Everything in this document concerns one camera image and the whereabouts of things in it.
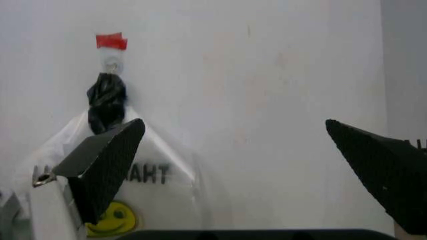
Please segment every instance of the yellow smiley face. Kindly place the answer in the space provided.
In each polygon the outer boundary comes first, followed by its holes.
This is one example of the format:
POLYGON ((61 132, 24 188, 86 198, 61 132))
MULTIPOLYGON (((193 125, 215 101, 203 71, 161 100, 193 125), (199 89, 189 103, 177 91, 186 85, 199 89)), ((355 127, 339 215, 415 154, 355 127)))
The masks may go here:
POLYGON ((89 238, 121 235, 132 231, 137 225, 137 217, 126 204, 112 201, 98 224, 86 223, 89 238))

